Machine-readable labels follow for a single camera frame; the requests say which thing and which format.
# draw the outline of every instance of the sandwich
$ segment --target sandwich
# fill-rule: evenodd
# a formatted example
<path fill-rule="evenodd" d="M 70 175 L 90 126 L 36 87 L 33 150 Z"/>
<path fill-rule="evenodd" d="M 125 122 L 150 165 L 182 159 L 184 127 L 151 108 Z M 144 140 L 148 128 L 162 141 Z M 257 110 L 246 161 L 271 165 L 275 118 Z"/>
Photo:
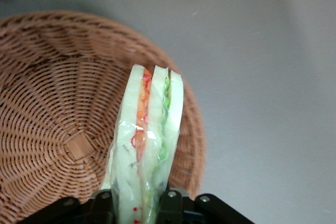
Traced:
<path fill-rule="evenodd" d="M 174 159 L 183 109 L 179 74 L 134 65 L 121 102 L 101 189 L 118 224 L 155 223 Z"/>

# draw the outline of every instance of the gray floor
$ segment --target gray floor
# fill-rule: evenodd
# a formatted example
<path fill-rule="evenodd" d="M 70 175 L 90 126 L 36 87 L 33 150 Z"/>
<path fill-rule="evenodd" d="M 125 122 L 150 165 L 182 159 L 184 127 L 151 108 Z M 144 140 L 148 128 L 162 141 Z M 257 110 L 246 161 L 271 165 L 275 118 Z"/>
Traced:
<path fill-rule="evenodd" d="M 164 49 L 199 101 L 202 192 L 255 223 L 336 223 L 336 0 L 0 0 L 124 23 Z"/>

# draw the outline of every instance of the wicker basket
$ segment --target wicker basket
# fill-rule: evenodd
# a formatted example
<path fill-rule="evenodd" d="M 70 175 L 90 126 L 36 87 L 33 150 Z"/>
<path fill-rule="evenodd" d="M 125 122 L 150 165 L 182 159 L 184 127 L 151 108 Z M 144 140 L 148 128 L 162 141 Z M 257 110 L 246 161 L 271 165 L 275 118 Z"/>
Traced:
<path fill-rule="evenodd" d="M 65 196 L 99 188 L 133 64 L 179 72 L 132 29 L 75 12 L 0 21 L 0 223 L 23 219 Z M 172 187 L 198 193 L 205 138 L 185 83 Z"/>

